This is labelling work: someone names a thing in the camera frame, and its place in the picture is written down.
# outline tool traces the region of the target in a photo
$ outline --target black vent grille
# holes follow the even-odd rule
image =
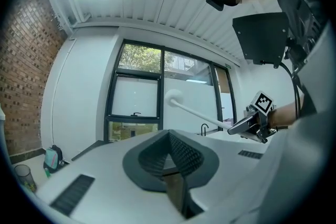
[[[51,203],[51,207],[68,216],[78,205],[94,178],[80,175]]]
[[[263,153],[257,153],[252,151],[240,151],[238,155],[253,158],[253,159],[261,159]]]

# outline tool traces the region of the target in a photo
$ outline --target black window frame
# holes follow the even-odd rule
[[[131,70],[131,69],[122,69],[118,68],[121,55],[123,49],[126,44],[135,45],[135,46],[144,46],[153,49],[161,50],[161,62],[160,62],[160,73],[154,72],[147,72],[147,71],[138,71],[138,70]],[[221,66],[217,63],[213,63],[207,59],[202,57],[189,54],[187,52],[183,52],[177,49],[169,48],[166,46],[160,46],[156,44],[151,44],[147,42],[141,42],[136,40],[129,40],[124,39],[122,45],[119,49],[116,61],[113,67],[113,73],[110,80],[109,91],[107,96],[106,108],[105,108],[105,115],[104,115],[104,141],[109,141],[109,122],[124,122],[124,123],[148,123],[148,124],[158,124],[158,130],[163,130],[163,106],[164,106],[164,55],[165,52],[172,52],[174,54],[178,54],[181,56],[186,56],[195,60],[199,60],[205,62],[209,65],[212,83],[215,89],[215,97],[216,97],[216,106],[217,106],[217,119],[220,122],[223,122],[223,115],[222,115],[222,103],[221,103],[221,95],[219,92],[219,86],[216,76],[215,67],[222,68],[225,70],[227,75],[227,80],[230,89],[230,96],[232,101],[232,108],[233,108],[233,116],[234,116],[234,123],[237,122],[237,114],[236,114],[236,103],[234,98],[234,93],[232,89],[231,79],[228,72],[228,69],[224,66]],[[150,80],[158,80],[157,85],[157,100],[156,100],[156,116],[157,117],[143,117],[143,116],[123,116],[123,115],[112,115],[112,105],[113,105],[113,98],[115,93],[115,88],[117,84],[118,77],[130,77],[130,78],[140,78],[140,79],[150,79]]]

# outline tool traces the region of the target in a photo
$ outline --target glass pane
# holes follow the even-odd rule
[[[221,94],[220,101],[222,103],[223,122],[232,126],[234,124],[233,107],[227,75],[225,70],[222,68],[215,67],[215,70],[218,80],[219,92]]]
[[[164,54],[164,76],[165,78],[213,85],[210,67],[207,63],[169,51]]]
[[[161,50],[125,44],[118,68],[160,73]]]
[[[156,117],[157,80],[118,77],[115,88],[113,115]]]
[[[125,140],[136,135],[147,134],[158,130],[156,123],[124,123],[109,122],[109,141]]]

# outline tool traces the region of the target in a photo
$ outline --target white wall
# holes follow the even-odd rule
[[[53,139],[64,159],[70,161],[97,139],[103,139],[106,97],[121,43],[116,27],[79,29],[64,43],[45,89],[43,148],[51,146]]]
[[[177,89],[182,92],[183,105],[217,120],[216,97],[213,86],[165,78],[164,94],[171,89]],[[164,129],[176,129],[191,133],[200,133],[201,125],[203,123],[206,123],[209,126],[209,130],[217,128],[215,124],[194,116],[180,108],[171,107],[166,103],[163,106]]]
[[[290,71],[290,60],[282,61]],[[258,91],[263,91],[274,100],[277,108],[294,102],[294,89],[289,75],[279,67],[273,65],[254,65],[242,62],[240,68],[229,71],[235,96],[237,120],[244,117],[244,110]]]

